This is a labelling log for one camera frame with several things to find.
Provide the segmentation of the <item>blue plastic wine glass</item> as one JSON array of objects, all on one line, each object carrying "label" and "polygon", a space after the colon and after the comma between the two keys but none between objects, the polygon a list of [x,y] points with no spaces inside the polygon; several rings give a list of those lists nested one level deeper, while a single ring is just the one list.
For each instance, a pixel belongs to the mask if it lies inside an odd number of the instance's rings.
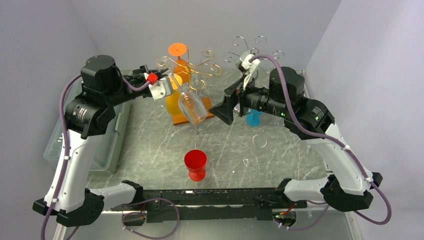
[{"label": "blue plastic wine glass", "polygon": [[261,123],[261,115],[263,113],[254,109],[250,109],[245,117],[245,122],[248,126],[257,127]]}]

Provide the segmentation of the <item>clear wine glass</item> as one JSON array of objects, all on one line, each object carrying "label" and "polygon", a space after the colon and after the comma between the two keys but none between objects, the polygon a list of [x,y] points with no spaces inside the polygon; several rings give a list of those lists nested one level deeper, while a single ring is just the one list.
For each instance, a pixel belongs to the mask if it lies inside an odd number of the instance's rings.
[{"label": "clear wine glass", "polygon": [[216,70],[213,66],[216,63],[215,54],[211,47],[207,47],[203,49],[201,53],[200,59],[200,75],[201,79],[206,82],[206,80],[213,74],[215,74]]},{"label": "clear wine glass", "polygon": [[259,162],[258,156],[267,144],[268,141],[263,133],[255,134],[249,141],[249,151],[243,157],[243,164],[248,168],[255,167]]},{"label": "clear wine glass", "polygon": [[179,75],[171,74],[169,78],[175,82],[180,92],[178,106],[181,114],[171,115],[173,125],[178,126],[187,123],[196,125],[205,120],[208,117],[208,111],[201,98],[195,93],[183,89],[183,81]]}]

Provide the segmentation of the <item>yellow plastic wine glass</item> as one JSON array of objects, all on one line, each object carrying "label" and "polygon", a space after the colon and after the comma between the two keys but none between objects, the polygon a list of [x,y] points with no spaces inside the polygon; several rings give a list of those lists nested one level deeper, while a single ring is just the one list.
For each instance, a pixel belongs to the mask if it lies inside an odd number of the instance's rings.
[{"label": "yellow plastic wine glass", "polygon": [[178,87],[173,80],[171,80],[171,85],[173,92],[165,98],[165,105],[167,112],[170,115],[175,116],[181,114],[181,110],[179,108],[179,98],[181,93],[178,91]]}]

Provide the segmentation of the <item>orange plastic wine glass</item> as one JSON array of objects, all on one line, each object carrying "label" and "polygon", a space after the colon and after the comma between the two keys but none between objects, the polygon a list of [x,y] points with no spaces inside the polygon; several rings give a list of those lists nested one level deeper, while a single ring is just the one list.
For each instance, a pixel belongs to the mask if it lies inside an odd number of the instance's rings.
[{"label": "orange plastic wine glass", "polygon": [[188,83],[192,75],[189,70],[189,63],[182,58],[184,54],[189,53],[188,47],[184,43],[175,42],[168,47],[168,53],[173,57],[177,57],[176,66],[173,70],[174,74],[181,77],[183,84]]}]

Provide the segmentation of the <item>gold wire rack wooden base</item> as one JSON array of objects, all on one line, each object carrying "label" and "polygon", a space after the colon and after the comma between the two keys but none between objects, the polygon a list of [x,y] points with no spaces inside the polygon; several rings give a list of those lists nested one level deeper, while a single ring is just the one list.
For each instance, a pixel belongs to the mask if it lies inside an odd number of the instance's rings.
[{"label": "gold wire rack wooden base", "polygon": [[206,78],[217,77],[221,67],[216,64],[216,55],[210,48],[201,53],[200,62],[190,62],[190,50],[187,45],[176,42],[168,47],[168,56],[156,61],[160,70],[171,84],[172,93],[165,98],[165,107],[172,117],[173,124],[199,124],[207,118],[212,107],[210,97],[205,93]]}]

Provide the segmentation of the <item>red plastic wine glass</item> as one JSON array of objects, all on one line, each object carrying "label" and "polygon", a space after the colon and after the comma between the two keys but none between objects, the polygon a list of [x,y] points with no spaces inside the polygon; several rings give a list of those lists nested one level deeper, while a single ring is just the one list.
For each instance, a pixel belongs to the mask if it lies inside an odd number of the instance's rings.
[{"label": "red plastic wine glass", "polygon": [[207,160],[207,155],[199,149],[190,150],[185,154],[184,164],[192,181],[200,182],[205,178]]}]

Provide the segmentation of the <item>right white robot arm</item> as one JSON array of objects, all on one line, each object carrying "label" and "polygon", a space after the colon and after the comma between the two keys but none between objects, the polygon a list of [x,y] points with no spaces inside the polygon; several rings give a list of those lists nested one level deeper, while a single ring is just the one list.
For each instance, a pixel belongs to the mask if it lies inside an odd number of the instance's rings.
[{"label": "right white robot arm", "polygon": [[227,125],[234,120],[233,110],[239,115],[256,110],[283,119],[284,126],[308,143],[323,158],[332,174],[315,180],[285,178],[275,191],[276,203],[287,208],[297,201],[321,201],[341,212],[368,209],[373,201],[371,190],[382,182],[379,172],[371,172],[359,165],[348,153],[335,118],[319,100],[304,95],[305,79],[294,69],[281,68],[289,100],[285,100],[278,69],[269,76],[268,87],[243,85],[239,79],[224,90],[223,101],[209,112]]}]

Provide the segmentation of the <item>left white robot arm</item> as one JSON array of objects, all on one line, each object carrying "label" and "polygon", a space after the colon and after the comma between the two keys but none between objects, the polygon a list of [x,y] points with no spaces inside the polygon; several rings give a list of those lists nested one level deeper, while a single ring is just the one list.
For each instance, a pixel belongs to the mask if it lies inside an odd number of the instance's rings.
[{"label": "left white robot arm", "polygon": [[65,227],[92,224],[103,210],[126,205],[131,210],[144,203],[143,187],[129,180],[103,189],[88,189],[92,161],[115,106],[137,97],[149,98],[149,85],[161,73],[141,66],[132,75],[123,75],[113,57],[96,55],[86,61],[78,79],[82,91],[68,104],[66,92],[59,100],[63,144],[53,182],[44,198],[33,203],[33,210]]}]

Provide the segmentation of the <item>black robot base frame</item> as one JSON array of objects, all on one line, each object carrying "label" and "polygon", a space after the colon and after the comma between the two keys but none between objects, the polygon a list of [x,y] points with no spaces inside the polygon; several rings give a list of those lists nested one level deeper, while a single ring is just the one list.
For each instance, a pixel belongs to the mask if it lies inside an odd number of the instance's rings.
[{"label": "black robot base frame", "polygon": [[148,223],[180,219],[271,221],[274,215],[305,209],[304,200],[292,202],[274,187],[210,189],[145,189],[143,203],[125,204],[114,211],[143,211]]}]

